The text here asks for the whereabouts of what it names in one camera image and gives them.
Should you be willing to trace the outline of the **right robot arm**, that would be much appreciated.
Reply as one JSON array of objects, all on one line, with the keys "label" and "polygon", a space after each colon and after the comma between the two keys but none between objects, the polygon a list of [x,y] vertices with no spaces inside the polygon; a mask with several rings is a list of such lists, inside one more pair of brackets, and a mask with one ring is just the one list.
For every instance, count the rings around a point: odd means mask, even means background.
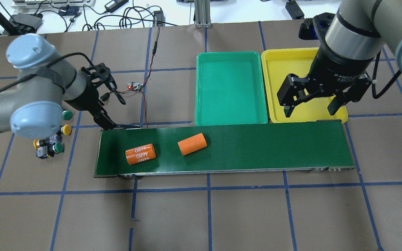
[{"label": "right robot arm", "polygon": [[311,22],[320,47],[308,74],[288,74],[277,93],[286,117],[314,98],[333,97],[327,109],[334,115],[348,102],[358,102],[369,87],[373,98],[382,96],[393,82],[376,93],[366,69],[385,45],[399,67],[393,80],[402,74],[402,0],[343,0],[337,13],[322,13]]}]

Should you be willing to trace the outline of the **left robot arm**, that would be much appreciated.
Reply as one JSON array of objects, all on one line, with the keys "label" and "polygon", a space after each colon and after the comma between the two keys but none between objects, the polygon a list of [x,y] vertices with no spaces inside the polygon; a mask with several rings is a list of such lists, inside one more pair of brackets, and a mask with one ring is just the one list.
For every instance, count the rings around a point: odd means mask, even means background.
[{"label": "left robot arm", "polygon": [[97,88],[116,92],[116,82],[105,64],[94,64],[81,52],[61,55],[46,39],[26,34],[14,39],[6,58],[19,70],[17,80],[0,89],[0,133],[23,138],[47,138],[59,130],[62,103],[88,111],[104,130],[117,125],[99,99]]}]

